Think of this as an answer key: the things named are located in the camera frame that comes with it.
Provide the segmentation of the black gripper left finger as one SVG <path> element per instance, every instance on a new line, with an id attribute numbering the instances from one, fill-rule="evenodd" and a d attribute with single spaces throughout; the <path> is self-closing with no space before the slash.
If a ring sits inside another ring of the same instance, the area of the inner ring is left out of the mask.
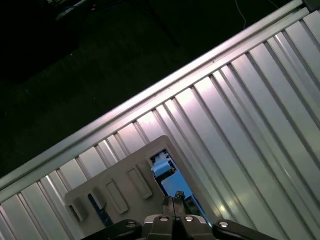
<path id="1" fill-rule="evenodd" d="M 173 238 L 173 198 L 165 196 L 162 214 L 149 215 L 143 223 L 125 219 L 93 233 L 86 240 L 171 240 Z"/>

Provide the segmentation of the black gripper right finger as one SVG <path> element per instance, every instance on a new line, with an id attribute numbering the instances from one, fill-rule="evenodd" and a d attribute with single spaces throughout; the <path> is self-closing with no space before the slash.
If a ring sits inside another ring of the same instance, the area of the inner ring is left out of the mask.
<path id="1" fill-rule="evenodd" d="M 185 240 L 272 240 L 273 237 L 237 222 L 221 219 L 213 225 L 201 215 L 191 197 L 177 191 L 173 197 L 177 232 Z"/>

